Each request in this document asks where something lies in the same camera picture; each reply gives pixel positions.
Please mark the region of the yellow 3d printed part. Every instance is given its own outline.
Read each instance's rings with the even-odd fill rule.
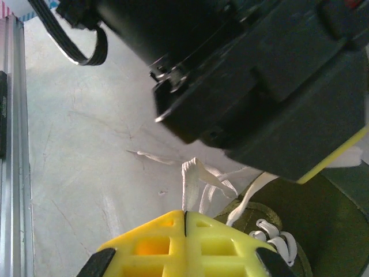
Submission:
[[[99,251],[109,249],[114,256],[102,277],[276,276],[268,272],[261,254],[267,251],[280,257],[265,242],[205,215],[183,211],[137,227],[106,242]]]

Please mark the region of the metal frame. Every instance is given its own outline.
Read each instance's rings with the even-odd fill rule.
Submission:
[[[8,83],[7,148],[0,167],[0,276],[33,277],[24,28],[15,16],[0,20],[0,70]]]

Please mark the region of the gray surface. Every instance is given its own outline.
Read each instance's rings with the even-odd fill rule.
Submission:
[[[92,33],[68,33],[91,52]],[[154,82],[114,35],[107,62],[95,68],[70,63],[38,19],[26,23],[25,35],[36,276],[74,276],[103,242],[181,209],[180,168],[126,149],[241,168],[154,123]],[[217,198],[212,215],[227,203]]]
[[[33,277],[33,234],[29,181],[27,95],[23,25],[0,20],[0,70],[7,74],[6,156],[0,175],[0,276]]]

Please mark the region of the olive green shoe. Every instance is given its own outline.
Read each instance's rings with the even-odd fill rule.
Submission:
[[[334,182],[324,172],[304,185],[274,180],[251,201],[278,214],[283,229],[304,249],[314,277],[366,277],[369,167],[362,164],[329,172],[337,173]]]
[[[229,213],[232,212],[240,203],[241,201],[239,199],[235,199],[226,206],[224,210],[215,217],[215,219],[225,223]],[[261,203],[249,202],[244,213],[242,213],[241,217],[235,221],[232,227],[246,234],[251,234],[255,238],[258,238],[261,235],[263,240],[266,241],[265,238],[269,236],[268,233],[265,232],[263,228],[258,227],[258,223],[260,223],[261,219],[275,226],[276,234],[283,237],[283,233],[280,233],[282,231],[281,219],[272,209]],[[294,258],[293,266],[291,267],[292,272],[296,277],[312,277],[311,267],[303,249],[298,243],[296,243],[296,246],[297,256]]]

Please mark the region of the black cable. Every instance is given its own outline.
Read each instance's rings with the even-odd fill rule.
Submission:
[[[39,16],[46,31],[51,35],[54,42],[70,59],[79,65],[101,65],[105,62],[108,54],[108,39],[104,30],[98,25],[93,28],[97,34],[95,51],[90,58],[86,58],[64,32],[44,0],[28,0],[28,2]]]

